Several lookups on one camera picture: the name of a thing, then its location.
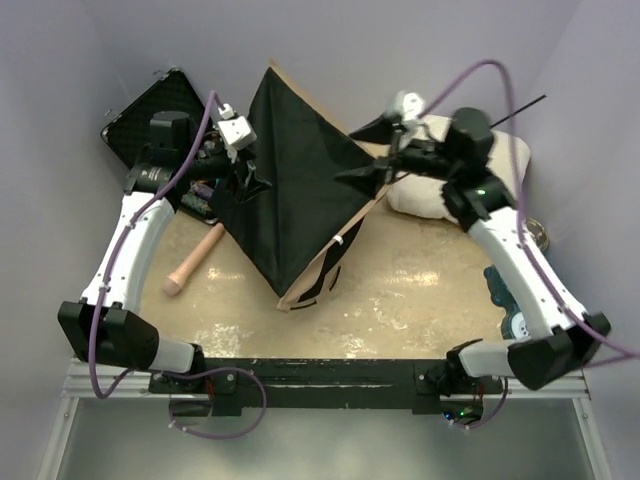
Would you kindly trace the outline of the black tent pole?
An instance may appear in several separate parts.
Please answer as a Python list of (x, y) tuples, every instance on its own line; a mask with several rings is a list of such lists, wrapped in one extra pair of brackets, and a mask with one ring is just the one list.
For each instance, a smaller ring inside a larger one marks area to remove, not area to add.
[(537, 98), (535, 98), (532, 101), (526, 103), (522, 107), (514, 110), (509, 115), (507, 115), (507, 116), (501, 118), (500, 120), (497, 120), (494, 123), (492, 123), (491, 124), (491, 128), (494, 129), (494, 128), (506, 123), (508, 120), (514, 118), (515, 116), (519, 115), (520, 113), (522, 113), (522, 112), (526, 111), (527, 109), (533, 107), (534, 105), (540, 103), (541, 101), (545, 100), (546, 98), (547, 98), (546, 94), (538, 96)]

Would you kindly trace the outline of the beige fabric pet tent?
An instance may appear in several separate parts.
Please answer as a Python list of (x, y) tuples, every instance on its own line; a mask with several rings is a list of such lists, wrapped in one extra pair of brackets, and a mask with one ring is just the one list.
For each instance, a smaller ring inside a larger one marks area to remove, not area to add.
[(271, 186), (239, 202), (224, 180), (212, 207), (278, 296), (278, 309), (306, 308), (332, 290), (343, 256), (387, 190), (363, 193), (337, 180), (370, 166), (373, 153), (316, 110), (276, 64), (261, 79), (248, 121), (257, 134), (256, 173)]

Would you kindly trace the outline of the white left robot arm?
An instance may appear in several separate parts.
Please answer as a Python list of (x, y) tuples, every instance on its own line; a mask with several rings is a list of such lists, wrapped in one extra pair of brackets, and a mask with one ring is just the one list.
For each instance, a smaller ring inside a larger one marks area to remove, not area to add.
[(192, 165), (206, 133), (210, 115), (198, 127), (185, 112), (166, 111), (155, 119), (185, 124), (192, 145), (179, 168), (138, 162), (129, 171), (121, 211), (108, 249), (79, 301), (64, 302), (58, 321), (76, 356), (89, 368), (96, 397), (101, 388), (97, 368), (121, 368), (165, 373), (185, 392), (200, 390), (207, 380), (201, 349), (196, 344), (167, 339), (137, 314), (152, 257), (193, 179)]

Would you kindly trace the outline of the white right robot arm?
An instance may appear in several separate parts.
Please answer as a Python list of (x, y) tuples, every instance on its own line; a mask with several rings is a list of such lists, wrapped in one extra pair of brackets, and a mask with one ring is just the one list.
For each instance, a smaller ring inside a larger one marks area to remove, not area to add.
[(443, 140), (416, 138), (425, 122), (399, 113), (379, 116), (350, 133), (357, 141), (386, 145), (368, 167), (337, 174), (339, 182), (374, 195), (400, 172), (443, 181), (449, 213), (481, 247), (524, 316), (528, 337), (501, 343), (476, 340), (447, 354), (448, 386), (469, 392), (483, 376), (513, 377), (530, 390), (586, 366), (610, 331), (602, 313), (587, 309), (563, 286), (519, 218), (516, 202), (488, 167), (495, 140), (488, 116), (460, 108)]

